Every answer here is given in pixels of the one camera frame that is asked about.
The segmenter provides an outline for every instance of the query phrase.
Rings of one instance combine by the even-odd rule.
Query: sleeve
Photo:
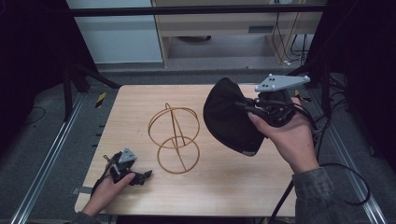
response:
[[[296,223],[354,223],[324,168],[293,175]]]
[[[70,224],[101,224],[95,218],[88,216],[85,213],[78,212]]]

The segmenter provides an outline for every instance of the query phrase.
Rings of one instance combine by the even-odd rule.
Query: wooden tabletop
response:
[[[292,171],[269,139],[264,139],[256,156],[247,157],[225,147],[211,135],[203,120],[203,106],[212,88],[213,85],[120,88],[83,186],[92,187],[103,173],[104,155],[110,158],[125,147],[137,156],[132,169],[138,173],[152,170],[153,175],[143,186],[127,187],[104,214],[271,216],[291,180]],[[254,85],[240,85],[240,88],[246,97],[257,97]],[[200,157],[196,166],[185,174],[170,174],[160,166],[157,161],[159,147],[149,137],[149,122],[165,109],[165,103],[192,109],[200,123],[194,141]],[[175,114],[183,135],[193,138],[198,128],[195,118],[186,111],[178,110]],[[174,136],[170,114],[157,119],[151,136],[160,143]],[[195,144],[181,148],[180,156],[185,166],[192,165],[197,157]],[[173,149],[162,149],[160,159],[169,169],[183,169]],[[76,211],[80,211],[89,199],[89,194],[80,193]],[[294,217],[294,205],[293,191],[278,215]]]

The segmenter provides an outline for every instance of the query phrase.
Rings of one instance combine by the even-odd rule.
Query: white wall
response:
[[[67,0],[70,8],[151,7],[149,0]],[[153,16],[76,18],[95,63],[161,63]]]

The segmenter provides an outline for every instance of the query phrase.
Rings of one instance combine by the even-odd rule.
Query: black hat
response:
[[[235,103],[251,104],[227,77],[221,79],[207,96],[204,121],[207,129],[224,146],[247,156],[256,155],[265,135],[260,133],[248,113]]]

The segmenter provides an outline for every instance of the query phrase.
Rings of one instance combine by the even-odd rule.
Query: person's left hand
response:
[[[90,217],[96,217],[104,208],[106,208],[113,199],[134,179],[134,173],[126,175],[117,184],[114,184],[110,175],[110,169],[106,173],[106,178],[96,188],[88,203],[82,209],[82,213]]]

